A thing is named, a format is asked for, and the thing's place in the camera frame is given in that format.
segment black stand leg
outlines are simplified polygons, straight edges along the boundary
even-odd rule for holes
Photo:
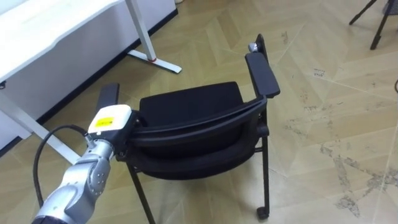
[[[355,15],[355,16],[353,17],[353,19],[349,22],[349,24],[350,24],[350,25],[353,25],[353,23],[354,23],[357,19],[359,19],[359,18],[362,16],[362,14],[363,14],[366,10],[368,10],[376,1],[377,1],[377,0],[371,0],[371,1],[369,1],[369,3],[367,3],[367,5],[361,10],[361,12],[359,12],[357,15]]]
[[[380,41],[380,38],[381,38],[380,34],[381,34],[381,31],[383,30],[384,24],[385,24],[386,21],[387,21],[387,17],[388,17],[388,15],[390,14],[393,5],[394,5],[394,0],[389,0],[389,1],[388,1],[388,6],[387,6],[387,10],[384,12],[383,19],[381,20],[380,26],[379,26],[379,28],[377,29],[376,35],[375,35],[374,38],[373,38],[373,42],[372,42],[372,45],[371,45],[371,50],[376,49],[377,44],[378,44],[379,41]]]

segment desk leg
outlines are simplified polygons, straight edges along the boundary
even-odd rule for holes
[[[159,58],[156,58],[155,50],[154,47],[152,46],[152,42],[150,41],[144,20],[142,19],[142,15],[139,10],[139,6],[137,4],[137,0],[127,0],[126,4],[127,8],[129,9],[132,21],[134,22],[134,25],[137,29],[137,33],[139,39],[141,40],[141,44],[145,50],[145,54],[138,52],[136,50],[132,50],[128,54],[133,57],[137,57],[139,59],[153,63],[154,65],[160,66],[162,68],[166,68],[172,72],[180,73],[182,70],[181,67],[174,65],[172,63],[165,62]]]
[[[35,133],[40,138],[44,138],[49,131],[41,126],[35,119],[30,117],[25,111],[20,109],[15,103],[13,103],[5,94],[0,92],[0,110],[3,111],[7,116],[13,119],[16,123],[20,124],[25,128],[27,133]],[[22,138],[27,138],[28,135],[23,133]],[[64,157],[71,164],[74,164],[80,156],[71,150],[57,137],[52,136],[48,141],[51,147],[53,147],[62,157]]]

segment baseboard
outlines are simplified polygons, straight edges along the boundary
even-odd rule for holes
[[[148,30],[148,34],[152,35],[160,28],[162,28],[166,23],[171,21],[178,14],[178,10],[175,9],[169,15],[164,17],[160,22],[154,25],[151,29]],[[71,93],[69,93],[66,97],[64,97],[61,101],[59,101],[55,106],[49,109],[46,113],[44,113],[37,122],[39,124],[46,123],[49,119],[51,119],[54,115],[56,115],[60,110],[66,107],[67,104],[72,102],[78,95],[83,93],[89,86],[91,86],[95,81],[101,78],[106,72],[108,72],[111,68],[113,68],[117,63],[119,63],[130,50],[136,49],[141,45],[141,41],[138,39],[134,41],[130,46],[128,46],[125,50],[123,50],[120,54],[118,54],[115,58],[113,58],[110,62],[100,68],[96,73],[94,73],[91,77],[89,77],[86,81],[84,81],[81,85],[79,85],[76,89],[74,89]],[[16,137],[9,144],[7,144],[4,148],[0,149],[0,157],[5,155],[8,151],[10,151],[16,144],[19,143],[22,139],[20,137]]]
[[[10,151],[14,146],[16,146],[22,139],[20,137],[14,138],[11,142],[6,144],[2,149],[0,149],[0,158]]]

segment chair armrest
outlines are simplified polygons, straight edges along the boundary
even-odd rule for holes
[[[97,113],[101,108],[116,105],[118,103],[119,87],[120,85],[118,83],[110,83],[101,88],[95,113]]]
[[[280,93],[278,82],[262,53],[249,53],[244,57],[250,71],[256,96],[273,98]]]

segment chair backrest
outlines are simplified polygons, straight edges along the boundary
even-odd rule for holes
[[[266,104],[267,99],[260,96],[201,120],[137,128],[130,139],[129,158],[144,173],[163,179],[194,179],[224,172],[254,154],[259,114]]]

